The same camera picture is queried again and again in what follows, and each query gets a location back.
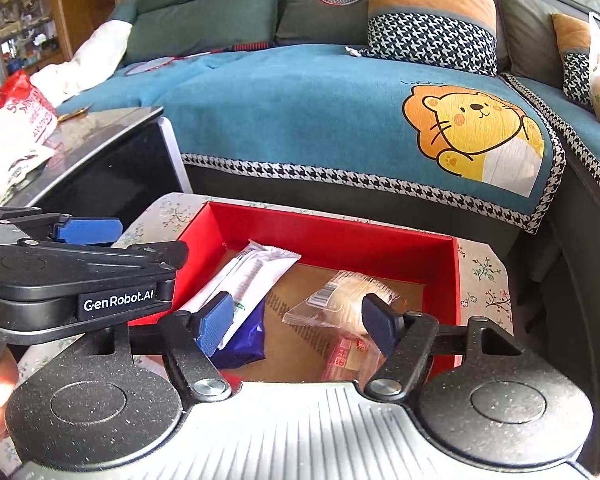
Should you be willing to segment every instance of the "floral tablecloth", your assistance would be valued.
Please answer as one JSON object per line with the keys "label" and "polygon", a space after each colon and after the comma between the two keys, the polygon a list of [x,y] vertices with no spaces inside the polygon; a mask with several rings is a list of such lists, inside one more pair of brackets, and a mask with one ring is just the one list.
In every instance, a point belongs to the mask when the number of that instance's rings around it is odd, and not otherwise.
{"label": "floral tablecloth", "polygon": [[[369,224],[387,225],[366,219],[287,206],[244,202],[242,200],[229,200],[211,196],[171,193],[152,204],[120,237],[120,240],[117,241],[114,247],[125,248],[133,244],[177,240],[193,217],[207,202],[226,202],[250,207],[327,216]],[[462,323],[466,324],[471,316],[487,316],[513,334],[509,283],[504,265],[488,245],[464,240],[463,238],[458,238],[458,261],[460,269]],[[51,361],[51,359],[76,339],[78,339],[78,336],[32,346],[18,365],[20,369],[20,382],[31,377],[31,375]],[[134,361],[139,366],[148,368],[166,378],[164,368],[145,356],[135,356]],[[20,460],[13,448],[11,439],[7,438],[1,441],[0,469],[10,474],[19,466]]]}

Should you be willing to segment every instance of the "glass coffee table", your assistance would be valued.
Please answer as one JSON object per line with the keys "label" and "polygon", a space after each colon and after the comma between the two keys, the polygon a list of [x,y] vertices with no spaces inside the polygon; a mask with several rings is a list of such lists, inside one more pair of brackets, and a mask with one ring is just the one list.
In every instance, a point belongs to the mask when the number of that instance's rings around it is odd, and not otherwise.
{"label": "glass coffee table", "polygon": [[45,144],[55,156],[32,172],[5,206],[112,216],[127,228],[161,196],[191,192],[161,107],[87,113],[60,124]]}

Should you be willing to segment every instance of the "blue sofa cover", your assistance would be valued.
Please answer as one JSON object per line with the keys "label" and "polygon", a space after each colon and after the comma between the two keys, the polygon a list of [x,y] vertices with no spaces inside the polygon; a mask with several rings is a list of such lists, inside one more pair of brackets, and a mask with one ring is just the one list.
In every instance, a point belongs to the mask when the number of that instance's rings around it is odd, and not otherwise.
{"label": "blue sofa cover", "polygon": [[58,111],[160,105],[189,164],[408,194],[528,232],[564,168],[552,128],[502,78],[320,44],[127,70]]}
{"label": "blue sofa cover", "polygon": [[600,123],[588,110],[569,100],[561,90],[523,77],[507,76],[554,128],[600,186]]}

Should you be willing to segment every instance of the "table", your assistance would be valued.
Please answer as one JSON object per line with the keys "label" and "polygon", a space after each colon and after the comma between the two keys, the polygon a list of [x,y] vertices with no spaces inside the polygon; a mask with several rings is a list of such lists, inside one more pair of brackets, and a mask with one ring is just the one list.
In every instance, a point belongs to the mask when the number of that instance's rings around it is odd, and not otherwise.
{"label": "table", "polygon": [[[371,220],[352,218],[331,213],[310,211],[243,200],[229,200],[194,194],[171,193],[163,196],[140,215],[120,237],[114,247],[125,248],[133,244],[177,240],[193,217],[207,202],[225,202],[250,207],[272,208],[309,215],[320,215],[370,224],[387,225]],[[509,283],[504,265],[488,245],[458,238],[460,269],[461,322],[466,324],[471,316],[487,316],[513,334]],[[78,336],[31,347],[19,363],[20,382],[25,381],[47,364]],[[136,364],[166,378],[164,369],[144,356],[135,357]],[[0,468],[10,474],[20,465],[10,439],[0,442]]]}
{"label": "table", "polygon": [[73,216],[112,216],[125,228],[161,196],[191,192],[161,107],[88,113],[58,126],[56,155],[5,204]]}

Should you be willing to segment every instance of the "red box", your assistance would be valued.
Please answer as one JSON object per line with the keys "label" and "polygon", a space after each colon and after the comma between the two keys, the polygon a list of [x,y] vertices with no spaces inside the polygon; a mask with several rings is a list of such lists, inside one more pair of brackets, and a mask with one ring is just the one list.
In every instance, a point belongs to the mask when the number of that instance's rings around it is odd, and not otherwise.
{"label": "red box", "polygon": [[[249,240],[302,254],[300,263],[352,270],[369,276],[421,283],[422,311],[441,324],[460,323],[458,244],[449,236],[304,215],[272,209],[207,203],[180,240],[189,258],[178,272],[173,309],[179,309],[214,274],[227,249],[242,250]],[[164,314],[138,320],[155,322]],[[436,360],[452,368],[454,358]]]}

